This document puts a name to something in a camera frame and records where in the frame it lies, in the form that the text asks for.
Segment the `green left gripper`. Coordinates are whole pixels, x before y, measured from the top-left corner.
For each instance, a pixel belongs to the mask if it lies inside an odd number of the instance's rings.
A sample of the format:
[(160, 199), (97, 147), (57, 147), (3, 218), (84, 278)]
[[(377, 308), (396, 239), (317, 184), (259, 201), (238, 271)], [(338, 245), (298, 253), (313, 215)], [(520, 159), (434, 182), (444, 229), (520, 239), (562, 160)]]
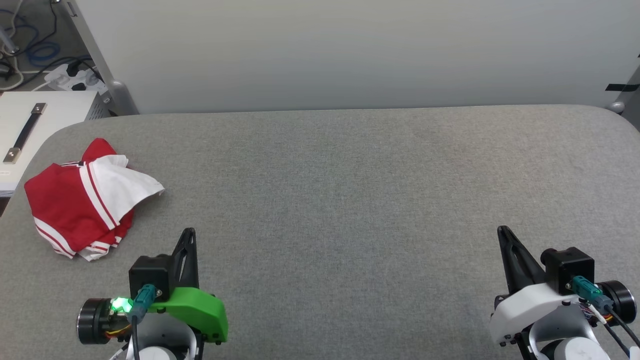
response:
[(205, 335), (205, 342), (227, 342), (229, 322), (226, 307), (217, 297), (199, 289), (198, 253), (195, 229), (185, 228), (171, 255), (176, 287), (167, 301), (155, 301), (148, 313), (169, 315)]

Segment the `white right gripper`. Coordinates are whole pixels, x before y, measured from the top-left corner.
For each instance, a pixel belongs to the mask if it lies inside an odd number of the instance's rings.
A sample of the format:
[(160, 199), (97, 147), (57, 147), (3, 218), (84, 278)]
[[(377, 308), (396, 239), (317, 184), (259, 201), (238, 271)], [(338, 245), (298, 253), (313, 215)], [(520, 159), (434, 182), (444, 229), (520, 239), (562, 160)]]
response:
[(490, 317), (492, 342), (506, 343), (526, 328), (536, 342), (585, 337), (586, 319), (578, 296), (560, 295), (544, 284), (544, 269), (507, 225), (498, 226), (497, 236), (511, 296), (501, 301)]

